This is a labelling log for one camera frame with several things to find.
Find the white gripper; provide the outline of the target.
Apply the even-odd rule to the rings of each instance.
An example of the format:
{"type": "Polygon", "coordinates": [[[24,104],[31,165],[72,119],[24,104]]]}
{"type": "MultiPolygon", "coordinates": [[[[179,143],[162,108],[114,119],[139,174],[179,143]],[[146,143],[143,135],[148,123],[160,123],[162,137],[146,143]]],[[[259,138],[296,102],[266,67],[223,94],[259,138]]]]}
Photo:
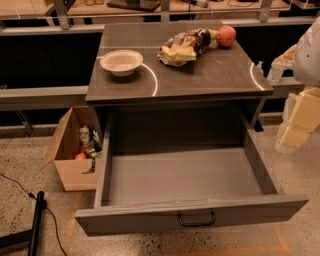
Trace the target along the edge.
{"type": "MultiPolygon", "coordinates": [[[[296,45],[293,45],[273,60],[267,76],[268,81],[277,83],[285,70],[293,69],[295,49],[296,45]]],[[[280,125],[275,149],[289,154],[298,150],[310,136],[309,133],[320,125],[320,88],[310,87],[298,95],[290,93],[285,102],[283,121],[293,127],[280,125]]]]}

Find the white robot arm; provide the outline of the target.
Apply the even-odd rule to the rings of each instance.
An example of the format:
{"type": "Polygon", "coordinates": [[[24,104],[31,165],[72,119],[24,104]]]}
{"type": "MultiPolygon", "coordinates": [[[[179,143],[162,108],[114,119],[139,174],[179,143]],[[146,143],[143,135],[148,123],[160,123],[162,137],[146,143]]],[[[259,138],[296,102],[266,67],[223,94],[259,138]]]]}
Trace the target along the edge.
{"type": "Polygon", "coordinates": [[[305,89],[298,95],[290,93],[285,102],[275,145],[281,153],[298,150],[320,125],[320,17],[297,44],[274,59],[267,79],[279,82],[288,69],[305,89]]]}

